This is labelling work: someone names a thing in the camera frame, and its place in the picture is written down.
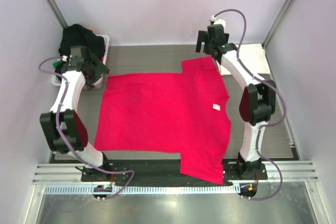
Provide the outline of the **white perforated plastic basket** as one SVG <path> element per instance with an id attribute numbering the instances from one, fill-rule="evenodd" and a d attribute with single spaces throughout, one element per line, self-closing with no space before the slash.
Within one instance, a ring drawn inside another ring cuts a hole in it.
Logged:
<path id="1" fill-rule="evenodd" d="M 109 42 L 110 42 L 110 37 L 108 35 L 98 35 L 103 38 L 104 40 L 104 47 L 105 47 L 105 53 L 101 57 L 102 62 L 106 65 L 107 57 L 108 57 L 108 49 L 109 49 Z M 58 80 L 58 78 L 55 75 L 52 75 L 51 78 L 51 84 L 60 87 L 61 86 L 61 81 Z"/>

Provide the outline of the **red t shirt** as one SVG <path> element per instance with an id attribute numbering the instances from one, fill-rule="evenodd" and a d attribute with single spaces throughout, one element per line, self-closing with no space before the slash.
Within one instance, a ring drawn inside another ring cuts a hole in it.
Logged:
<path id="1" fill-rule="evenodd" d="M 182 174 L 222 184 L 231 130 L 229 94 L 211 57 L 181 65 L 181 73 L 109 76 L 94 146 L 178 153 Z"/>

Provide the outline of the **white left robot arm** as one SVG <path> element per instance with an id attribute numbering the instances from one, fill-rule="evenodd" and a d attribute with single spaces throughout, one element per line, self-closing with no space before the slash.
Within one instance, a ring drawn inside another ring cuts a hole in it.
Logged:
<path id="1" fill-rule="evenodd" d="M 63 67 L 53 73 L 61 79 L 56 100 L 39 118 L 47 145 L 52 152 L 73 156 L 86 167 L 94 168 L 94 176 L 105 182 L 112 169 L 106 165 L 103 152 L 89 143 L 87 129 L 78 115 L 78 103 L 83 88 L 94 88 L 109 69 L 86 46 L 71 47 L 70 55 L 59 59 Z"/>

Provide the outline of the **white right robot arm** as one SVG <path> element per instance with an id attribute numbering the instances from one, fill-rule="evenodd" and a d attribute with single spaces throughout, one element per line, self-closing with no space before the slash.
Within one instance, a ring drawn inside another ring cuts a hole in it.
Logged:
<path id="1" fill-rule="evenodd" d="M 242 147 L 238 153 L 236 171 L 241 179 L 254 178 L 261 169 L 260 149 L 265 127 L 276 108 L 273 81 L 252 73 L 238 56 L 238 48 L 228 42 L 225 24 L 212 21 L 206 31 L 198 32 L 196 52 L 203 51 L 226 68 L 243 90 L 239 114 L 245 122 Z"/>

